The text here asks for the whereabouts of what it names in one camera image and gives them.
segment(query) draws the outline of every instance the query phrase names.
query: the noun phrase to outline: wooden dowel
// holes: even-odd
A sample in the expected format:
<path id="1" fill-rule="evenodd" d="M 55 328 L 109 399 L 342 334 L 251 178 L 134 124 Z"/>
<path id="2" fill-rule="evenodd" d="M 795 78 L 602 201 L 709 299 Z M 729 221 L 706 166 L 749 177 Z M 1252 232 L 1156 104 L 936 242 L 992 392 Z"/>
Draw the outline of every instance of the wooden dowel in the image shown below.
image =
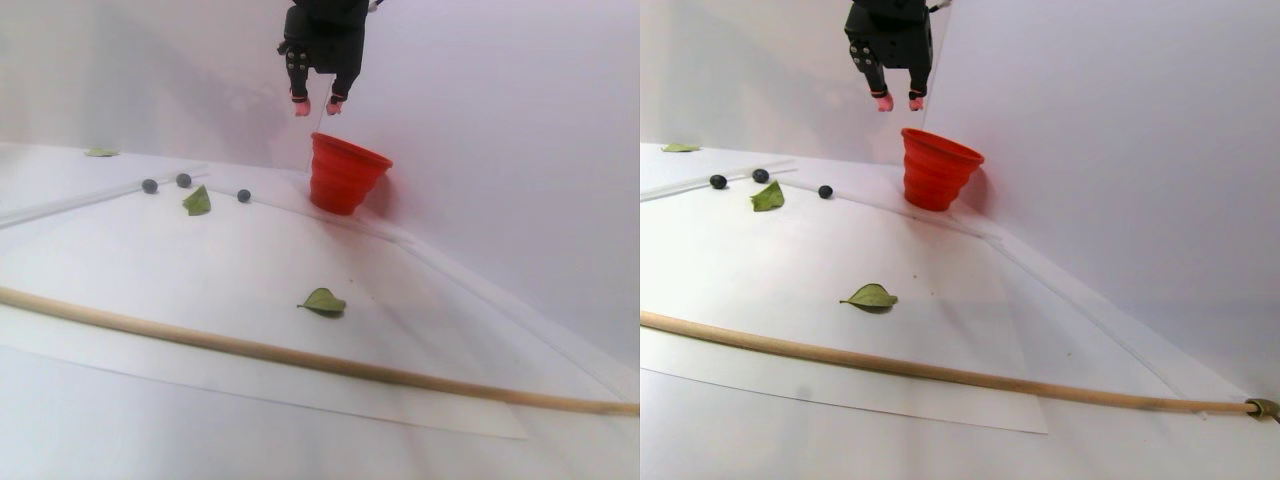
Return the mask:
<path id="1" fill-rule="evenodd" d="M 212 349 L 223 353 L 238 355 L 242 357 L 257 358 L 269 362 L 298 366 L 310 370 L 325 371 L 364 380 L 381 381 L 393 385 L 415 387 L 434 392 L 453 393 L 475 398 L 492 399 L 498 402 L 522 404 L 527 407 L 559 410 L 567 412 L 640 416 L 640 404 L 622 402 L 600 402 L 579 398 L 556 397 L 540 393 L 511 390 L 506 388 L 477 385 L 465 381 L 442 379 L 430 375 L 415 374 L 378 365 L 361 364 L 349 360 L 329 357 L 324 355 L 307 353 L 291 348 L 270 346 L 243 340 L 232 337 L 216 335 L 206 332 L 192 330 L 182 326 L 160 324 L 155 321 L 136 319 L 127 315 L 113 314 L 102 310 L 90 308 L 79 305 L 67 303 L 52 298 L 45 298 L 12 288 L 0 287 L 0 303 L 29 310 L 38 314 L 56 316 L 142 337 L 182 343 L 192 347 Z"/>
<path id="2" fill-rule="evenodd" d="M 932 380 L 950 381 L 998 390 L 1028 393 L 1039 397 L 1057 398 L 1073 402 L 1105 404 L 1111 407 L 1162 410 L 1162 411 L 1203 411 L 1230 413 L 1258 413 L 1257 403 L 1198 402 L 1174 398 L 1140 397 L 1121 393 L 1089 390 L 1084 388 L 1055 385 L 1039 381 L 987 375 L 964 370 L 940 367 L 902 360 L 884 358 L 873 355 L 846 352 L 835 348 L 810 346 L 777 338 L 754 335 L 742 332 L 696 324 L 671 316 L 640 312 L 640 325 L 694 339 L 719 343 L 763 353 L 808 360 L 822 364 L 840 365 L 886 374 L 916 376 Z"/>

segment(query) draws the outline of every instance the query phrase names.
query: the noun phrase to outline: green leaf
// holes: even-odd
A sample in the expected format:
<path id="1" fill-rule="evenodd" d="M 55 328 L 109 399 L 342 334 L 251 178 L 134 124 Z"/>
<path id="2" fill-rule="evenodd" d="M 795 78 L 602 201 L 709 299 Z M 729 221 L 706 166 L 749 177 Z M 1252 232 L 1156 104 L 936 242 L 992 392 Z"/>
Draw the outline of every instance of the green leaf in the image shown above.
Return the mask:
<path id="1" fill-rule="evenodd" d="M 196 216 L 207 214 L 214 209 L 212 204 L 209 202 L 209 191 L 205 186 L 196 188 L 196 192 L 182 201 L 182 206 L 187 207 L 187 215 Z"/>
<path id="2" fill-rule="evenodd" d="M 858 292 L 854 292 L 852 297 L 841 300 L 840 302 L 855 307 L 887 308 L 897 303 L 897 297 L 888 294 L 888 291 L 878 283 L 868 283 L 863 288 L 859 288 Z"/>
<path id="3" fill-rule="evenodd" d="M 760 193 L 751 196 L 751 207 L 755 211 L 768 211 L 781 207 L 787 200 L 782 197 L 782 186 L 778 180 L 773 180 L 768 187 L 760 191 Z"/>
<path id="4" fill-rule="evenodd" d="M 662 147 L 662 151 L 666 152 L 686 152 L 686 151 L 699 151 L 699 150 L 703 150 L 703 147 L 699 147 L 696 145 L 681 145 L 681 143 L 672 143 L 666 147 Z"/>
<path id="5" fill-rule="evenodd" d="M 116 156 L 116 155 L 120 155 L 120 151 L 119 150 L 106 150 L 106 148 L 93 147 L 93 148 L 90 148 L 87 152 L 84 152 L 84 155 L 87 155 L 87 156 Z"/>
<path id="6" fill-rule="evenodd" d="M 298 308 L 307 308 L 320 315 L 333 316 L 347 310 L 347 301 L 333 296 L 328 288 L 316 288 Z"/>

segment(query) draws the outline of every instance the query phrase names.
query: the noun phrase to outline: white wall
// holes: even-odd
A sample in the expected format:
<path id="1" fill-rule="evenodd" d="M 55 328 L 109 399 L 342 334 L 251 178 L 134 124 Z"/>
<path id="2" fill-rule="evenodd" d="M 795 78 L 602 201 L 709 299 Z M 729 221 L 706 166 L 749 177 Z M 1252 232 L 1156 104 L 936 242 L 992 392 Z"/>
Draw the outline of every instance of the white wall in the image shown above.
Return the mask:
<path id="1" fill-rule="evenodd" d="M 289 5 L 4 1 L 0 141 L 306 168 L 319 118 L 292 116 L 275 54 Z"/>
<path id="2" fill-rule="evenodd" d="M 957 1 L 925 129 L 965 198 L 1256 396 L 1280 396 L 1280 73 L 1262 0 Z"/>
<path id="3" fill-rule="evenodd" d="M 635 0 L 389 0 L 324 132 L 396 166 L 366 202 L 639 365 Z"/>
<path id="4" fill-rule="evenodd" d="M 340 116 L 296 119 L 288 0 L 0 5 L 0 141 L 306 169 L 316 128 L 390 156 L 370 196 L 488 280 L 639 364 L 634 0 L 390 0 Z"/>
<path id="5" fill-rule="evenodd" d="M 901 163 L 899 131 L 919 127 L 928 108 L 910 111 L 906 70 L 886 70 L 895 108 L 887 114 L 876 110 L 867 78 L 849 58 L 844 28 L 850 5 L 640 1 L 640 140 Z M 934 64 L 948 10 L 931 19 Z"/>

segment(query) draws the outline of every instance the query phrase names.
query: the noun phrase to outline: white paper sheet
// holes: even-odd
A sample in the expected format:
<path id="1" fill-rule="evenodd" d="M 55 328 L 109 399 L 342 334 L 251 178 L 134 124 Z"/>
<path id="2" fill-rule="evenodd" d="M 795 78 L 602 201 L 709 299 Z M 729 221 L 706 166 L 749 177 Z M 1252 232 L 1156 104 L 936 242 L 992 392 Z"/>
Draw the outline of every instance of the white paper sheet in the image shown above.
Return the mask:
<path id="1" fill-rule="evenodd" d="M 983 241 L 790 187 L 782 209 L 753 212 L 749 197 L 763 188 L 733 182 L 643 204 L 641 307 L 792 342 L 1025 376 L 1004 260 Z M 899 305 L 877 315 L 840 303 L 868 283 L 883 284 Z M 808 385 L 824 403 L 1044 431 L 1032 396 L 643 335 L 655 338 L 643 346 L 645 369 L 792 398 Z M 860 384 L 844 385 L 850 381 Z"/>
<path id="2" fill-rule="evenodd" d="M 100 310 L 247 340 L 490 383 L 453 321 L 458 307 L 398 247 L 265 205 L 161 187 L 77 211 L 0 255 L 0 284 Z M 14 229 L 41 229 L 32 225 Z M 342 319 L 297 308 L 325 287 Z M 0 310 L 3 344 L 100 369 L 376 419 L 526 438 L 500 402 L 389 387 Z"/>

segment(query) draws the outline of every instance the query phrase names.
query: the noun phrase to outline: red cup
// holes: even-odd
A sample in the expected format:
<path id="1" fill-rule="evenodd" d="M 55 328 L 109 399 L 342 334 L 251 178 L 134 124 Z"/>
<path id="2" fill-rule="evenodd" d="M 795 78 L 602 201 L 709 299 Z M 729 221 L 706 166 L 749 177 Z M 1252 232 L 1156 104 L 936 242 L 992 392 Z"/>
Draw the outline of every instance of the red cup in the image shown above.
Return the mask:
<path id="1" fill-rule="evenodd" d="M 311 134 L 311 204 L 333 214 L 351 215 L 392 168 L 385 156 L 326 136 Z"/>
<path id="2" fill-rule="evenodd" d="M 950 209 L 969 175 L 984 161 L 973 148 L 915 128 L 902 129 L 902 145 L 905 197 L 924 210 Z"/>

